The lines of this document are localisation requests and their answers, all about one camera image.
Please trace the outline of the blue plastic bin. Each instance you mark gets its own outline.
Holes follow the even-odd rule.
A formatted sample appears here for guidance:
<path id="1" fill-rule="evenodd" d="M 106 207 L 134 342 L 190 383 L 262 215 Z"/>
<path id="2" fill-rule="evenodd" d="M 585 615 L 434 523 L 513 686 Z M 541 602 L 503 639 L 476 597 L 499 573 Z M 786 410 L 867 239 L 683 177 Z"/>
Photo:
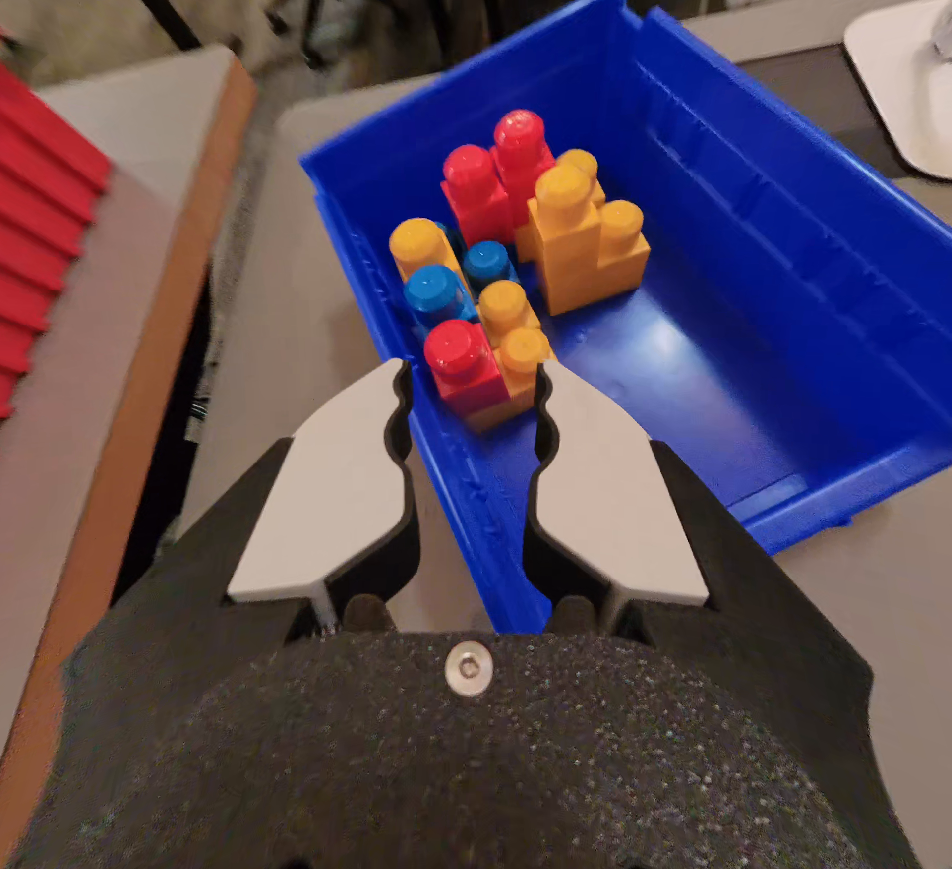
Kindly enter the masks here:
<path id="1" fill-rule="evenodd" d="M 551 611 L 522 568 L 536 421 L 452 417 L 388 241 L 455 225 L 446 157 L 514 109 L 646 214 L 639 289 L 541 316 L 557 358 L 766 553 L 950 465 L 950 226 L 663 10 L 576 0 L 301 157 L 377 352 L 412 363 L 414 442 L 496 631 Z"/>

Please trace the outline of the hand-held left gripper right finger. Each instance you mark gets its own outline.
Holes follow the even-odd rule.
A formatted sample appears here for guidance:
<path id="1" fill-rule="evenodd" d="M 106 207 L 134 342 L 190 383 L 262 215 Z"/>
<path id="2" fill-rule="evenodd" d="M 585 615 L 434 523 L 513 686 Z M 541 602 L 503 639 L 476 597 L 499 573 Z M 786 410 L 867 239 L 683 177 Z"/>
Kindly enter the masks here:
<path id="1" fill-rule="evenodd" d="M 706 605 L 708 584 L 649 434 L 556 361 L 539 365 L 534 405 L 523 569 L 535 588 L 552 606 L 589 601 L 600 621 L 633 603 Z"/>

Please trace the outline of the white metal document stand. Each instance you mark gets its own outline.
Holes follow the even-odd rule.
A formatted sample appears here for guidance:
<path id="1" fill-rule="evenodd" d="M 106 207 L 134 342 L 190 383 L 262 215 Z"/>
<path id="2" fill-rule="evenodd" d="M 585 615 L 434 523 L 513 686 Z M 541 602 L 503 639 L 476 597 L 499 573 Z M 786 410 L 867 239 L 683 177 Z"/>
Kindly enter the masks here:
<path id="1" fill-rule="evenodd" d="M 901 160 L 951 179 L 951 0 L 876 9 L 843 36 L 849 61 Z"/>

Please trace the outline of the pile of mega blocks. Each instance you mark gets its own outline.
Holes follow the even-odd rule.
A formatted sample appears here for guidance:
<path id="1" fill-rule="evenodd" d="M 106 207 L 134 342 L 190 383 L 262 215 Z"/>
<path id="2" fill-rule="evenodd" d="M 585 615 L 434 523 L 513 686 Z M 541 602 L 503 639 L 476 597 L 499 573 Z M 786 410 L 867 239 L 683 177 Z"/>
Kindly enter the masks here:
<path id="1" fill-rule="evenodd" d="M 636 290 L 650 246 L 642 210 L 606 199 L 591 153 L 553 156 L 531 111 L 504 115 L 489 149 L 453 149 L 443 175 L 455 232 L 411 218 L 388 248 L 440 400 L 482 433 L 529 411 L 537 367 L 556 359 L 518 264 L 558 316 Z"/>

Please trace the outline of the red ribbed crate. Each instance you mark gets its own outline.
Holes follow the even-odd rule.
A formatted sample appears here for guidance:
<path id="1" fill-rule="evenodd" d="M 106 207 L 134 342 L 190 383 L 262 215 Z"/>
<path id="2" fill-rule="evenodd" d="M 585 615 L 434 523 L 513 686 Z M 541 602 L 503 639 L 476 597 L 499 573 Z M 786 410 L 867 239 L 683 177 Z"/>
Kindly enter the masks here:
<path id="1" fill-rule="evenodd" d="M 1 419 L 30 374 L 65 281 L 109 191 L 113 163 L 1 66 Z"/>

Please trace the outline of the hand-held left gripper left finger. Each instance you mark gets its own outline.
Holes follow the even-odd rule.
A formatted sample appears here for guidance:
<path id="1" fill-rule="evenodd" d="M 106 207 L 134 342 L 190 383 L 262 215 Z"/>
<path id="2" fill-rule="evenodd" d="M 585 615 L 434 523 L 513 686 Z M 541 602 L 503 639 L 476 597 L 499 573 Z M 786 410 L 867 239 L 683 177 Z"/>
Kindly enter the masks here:
<path id="1" fill-rule="evenodd" d="M 408 458 L 411 363 L 390 359 L 276 441 L 226 492 L 228 601 L 307 601 L 326 629 L 354 601 L 387 604 L 416 575 L 420 525 Z"/>

